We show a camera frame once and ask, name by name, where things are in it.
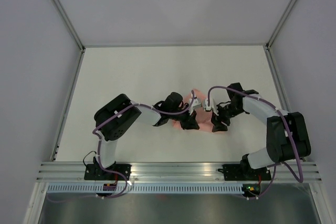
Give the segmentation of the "pink satin napkin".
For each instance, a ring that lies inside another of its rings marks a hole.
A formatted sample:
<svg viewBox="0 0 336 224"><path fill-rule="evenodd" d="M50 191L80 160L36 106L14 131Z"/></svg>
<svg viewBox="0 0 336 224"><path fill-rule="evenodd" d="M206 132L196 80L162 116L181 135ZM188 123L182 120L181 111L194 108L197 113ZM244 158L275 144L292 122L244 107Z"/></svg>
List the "pink satin napkin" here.
<svg viewBox="0 0 336 224"><path fill-rule="evenodd" d="M201 102L207 99L207 96L198 89L193 89L195 96L200 99ZM191 100L192 95L189 94L183 98L183 102L186 103ZM218 113L214 111L205 111L202 108L197 108L196 110L196 122L199 126L199 131L215 133L215 132L226 132L228 131L228 126L219 120ZM181 124L178 121L173 120L172 126L175 129L182 130Z"/></svg>

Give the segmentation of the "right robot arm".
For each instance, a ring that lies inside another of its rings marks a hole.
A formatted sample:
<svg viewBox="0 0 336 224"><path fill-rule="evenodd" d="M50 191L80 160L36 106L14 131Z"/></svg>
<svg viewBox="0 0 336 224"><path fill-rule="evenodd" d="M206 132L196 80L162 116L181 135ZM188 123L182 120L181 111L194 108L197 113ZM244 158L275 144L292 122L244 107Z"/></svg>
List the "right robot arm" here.
<svg viewBox="0 0 336 224"><path fill-rule="evenodd" d="M203 102L205 111L212 112L213 132L227 131L232 118L246 113L253 115L266 126L266 146L245 154L238 171L245 179L252 179L269 166L297 162L296 179L303 181L301 158L311 154L311 144L304 116L288 112L265 100L256 90L245 90L239 82L224 88L229 101L225 106L215 104L209 92Z"/></svg>

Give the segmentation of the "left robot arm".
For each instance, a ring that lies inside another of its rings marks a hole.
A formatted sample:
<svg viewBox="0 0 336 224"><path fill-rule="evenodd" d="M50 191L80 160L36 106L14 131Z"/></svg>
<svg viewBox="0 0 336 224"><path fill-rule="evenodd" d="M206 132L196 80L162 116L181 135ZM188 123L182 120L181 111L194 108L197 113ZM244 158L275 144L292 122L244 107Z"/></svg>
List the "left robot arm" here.
<svg viewBox="0 0 336 224"><path fill-rule="evenodd" d="M136 103L123 93L118 95L94 115L96 127L92 133L99 139L96 153L97 175L104 180L114 176L118 139L136 121L159 127L173 120L179 122L184 130L198 130L200 127L196 121L196 109L201 106L194 91L191 91L191 98L187 102L183 101L179 93L172 92L165 100L154 105Z"/></svg>

